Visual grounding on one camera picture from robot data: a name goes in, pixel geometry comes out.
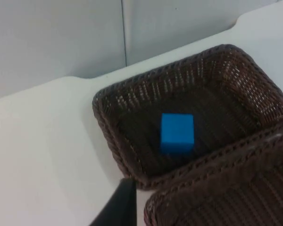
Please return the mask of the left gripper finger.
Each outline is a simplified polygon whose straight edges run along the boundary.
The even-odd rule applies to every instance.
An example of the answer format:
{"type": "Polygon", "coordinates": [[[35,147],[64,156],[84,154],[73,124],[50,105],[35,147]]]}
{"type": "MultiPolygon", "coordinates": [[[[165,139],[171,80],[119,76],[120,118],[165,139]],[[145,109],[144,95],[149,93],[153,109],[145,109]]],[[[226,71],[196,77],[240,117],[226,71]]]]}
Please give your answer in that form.
{"type": "Polygon", "coordinates": [[[120,181],[117,189],[92,226],[135,226],[137,225],[136,183],[131,178],[120,181]]]}

